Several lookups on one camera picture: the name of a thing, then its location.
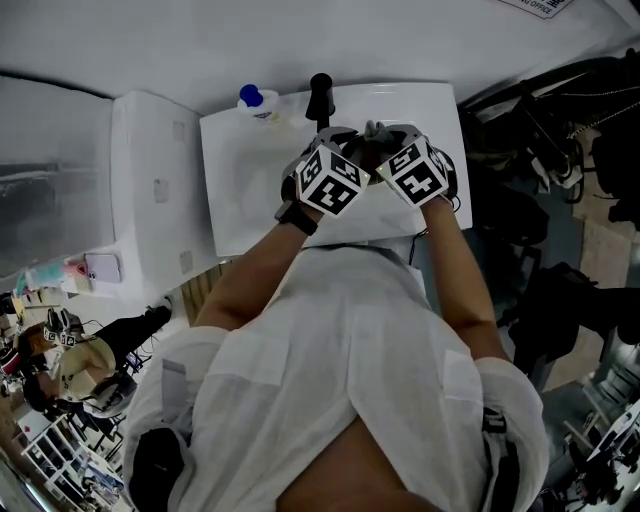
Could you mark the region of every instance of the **black faucet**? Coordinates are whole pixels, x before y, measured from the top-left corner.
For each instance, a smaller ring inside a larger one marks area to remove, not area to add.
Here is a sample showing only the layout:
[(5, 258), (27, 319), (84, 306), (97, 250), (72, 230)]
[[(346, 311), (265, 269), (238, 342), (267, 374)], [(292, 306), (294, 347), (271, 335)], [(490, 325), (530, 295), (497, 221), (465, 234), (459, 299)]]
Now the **black faucet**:
[(333, 104), (333, 80), (325, 73), (314, 75), (309, 82), (311, 99), (307, 107), (307, 119), (317, 122), (317, 131), (329, 126), (329, 116), (336, 111)]

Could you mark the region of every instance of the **toiletry item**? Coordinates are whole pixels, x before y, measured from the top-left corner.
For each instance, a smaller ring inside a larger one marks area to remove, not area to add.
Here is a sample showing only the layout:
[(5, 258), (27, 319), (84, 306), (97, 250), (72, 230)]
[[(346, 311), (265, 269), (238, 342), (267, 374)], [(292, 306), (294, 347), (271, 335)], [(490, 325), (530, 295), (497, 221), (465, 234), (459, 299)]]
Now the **toiletry item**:
[(263, 124), (277, 123), (280, 120), (280, 95), (269, 89), (258, 89), (253, 84), (240, 89), (238, 110), (248, 114)]

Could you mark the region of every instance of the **metal rack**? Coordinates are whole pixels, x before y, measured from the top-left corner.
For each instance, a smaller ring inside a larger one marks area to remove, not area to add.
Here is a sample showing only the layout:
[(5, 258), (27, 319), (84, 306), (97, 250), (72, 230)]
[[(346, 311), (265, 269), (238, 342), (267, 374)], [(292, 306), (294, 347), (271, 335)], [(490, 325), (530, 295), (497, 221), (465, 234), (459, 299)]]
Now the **metal rack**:
[[(65, 416), (56, 419), (42, 431), (22, 450), (22, 455), (46, 479), (45, 487), (49, 492), (59, 500), (68, 502), (73, 509), (83, 510), (79, 506), (84, 500), (80, 474), (83, 461), (88, 456), (94, 461), (102, 458), (83, 443)], [(92, 496), (110, 508), (99, 494), (94, 492)]]

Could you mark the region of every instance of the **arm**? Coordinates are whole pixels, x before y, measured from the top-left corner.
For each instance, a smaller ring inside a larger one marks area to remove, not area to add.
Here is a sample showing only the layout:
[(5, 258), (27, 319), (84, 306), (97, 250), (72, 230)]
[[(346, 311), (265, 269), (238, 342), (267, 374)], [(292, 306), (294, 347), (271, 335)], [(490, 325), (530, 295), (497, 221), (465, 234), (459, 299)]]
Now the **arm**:
[(442, 318), (469, 347), (474, 360), (497, 357), (509, 361), (502, 348), (489, 291), (451, 205), (438, 197), (421, 209), (429, 228)]
[[(301, 205), (315, 222), (322, 213)], [(241, 256), (215, 284), (194, 327), (210, 325), (228, 331), (257, 317), (275, 293), (300, 252), (307, 235), (293, 224), (278, 224)]]

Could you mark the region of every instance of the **white countertop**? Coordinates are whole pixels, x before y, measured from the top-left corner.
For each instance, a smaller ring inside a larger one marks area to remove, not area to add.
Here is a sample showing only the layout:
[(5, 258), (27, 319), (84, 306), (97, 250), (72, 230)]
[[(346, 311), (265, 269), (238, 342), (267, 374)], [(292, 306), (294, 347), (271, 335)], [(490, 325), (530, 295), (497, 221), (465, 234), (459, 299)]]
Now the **white countertop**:
[[(202, 148), (209, 211), (219, 257), (246, 252), (275, 224), (282, 203), (284, 168), (316, 134), (304, 117), (311, 93), (282, 97), (284, 119), (258, 124), (236, 109), (202, 118)], [(453, 89), (439, 83), (368, 84), (334, 87), (331, 126), (359, 132), (367, 120), (416, 125), (453, 160), (458, 178), (462, 229), (471, 227), (469, 182)], [(386, 184), (369, 186), (339, 219), (324, 218), (307, 246), (362, 242), (416, 234), (424, 229), (420, 210), (411, 209)]]

